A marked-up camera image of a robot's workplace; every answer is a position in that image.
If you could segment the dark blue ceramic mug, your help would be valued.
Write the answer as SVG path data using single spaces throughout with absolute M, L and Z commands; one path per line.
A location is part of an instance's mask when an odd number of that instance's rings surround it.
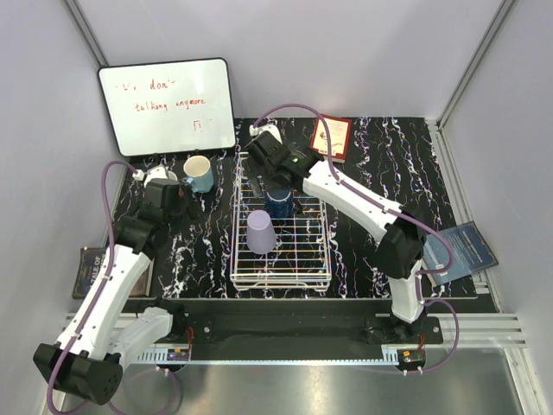
M 264 193 L 265 209 L 274 220 L 283 220 L 294 214 L 293 193 L 289 188 L 270 188 Z

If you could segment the light blue ceramic mug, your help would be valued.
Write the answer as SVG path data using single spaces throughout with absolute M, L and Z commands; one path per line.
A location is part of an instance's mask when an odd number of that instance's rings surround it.
M 213 170 L 210 160 L 205 156 L 191 156 L 183 165 L 186 182 L 195 193 L 205 194 L 214 185 Z

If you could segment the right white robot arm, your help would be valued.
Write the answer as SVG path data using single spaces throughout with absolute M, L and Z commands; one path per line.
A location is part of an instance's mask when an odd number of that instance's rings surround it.
M 420 336 L 426 312 L 416 273 L 422 269 L 427 233 L 412 221 L 422 219 L 421 211 L 373 193 L 315 150 L 289 147 L 270 129 L 252 128 L 245 151 L 249 177 L 261 177 L 266 189 L 289 188 L 317 198 L 372 236 L 377 244 L 372 263 L 388 278 L 391 292 L 389 330 L 406 343 Z

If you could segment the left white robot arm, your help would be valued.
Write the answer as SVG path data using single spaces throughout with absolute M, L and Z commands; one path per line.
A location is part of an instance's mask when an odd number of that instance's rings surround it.
M 145 186 L 135 213 L 115 224 L 115 235 L 92 288 L 73 320 L 53 344 L 40 344 L 33 362 L 48 383 L 47 402 L 56 412 L 53 392 L 96 405 L 108 403 L 124 370 L 153 343 L 178 342 L 187 334 L 183 306 L 157 298 L 119 335 L 115 324 L 136 281 L 168 240 L 169 230 L 196 221 L 201 208 L 190 186 L 155 178 Z

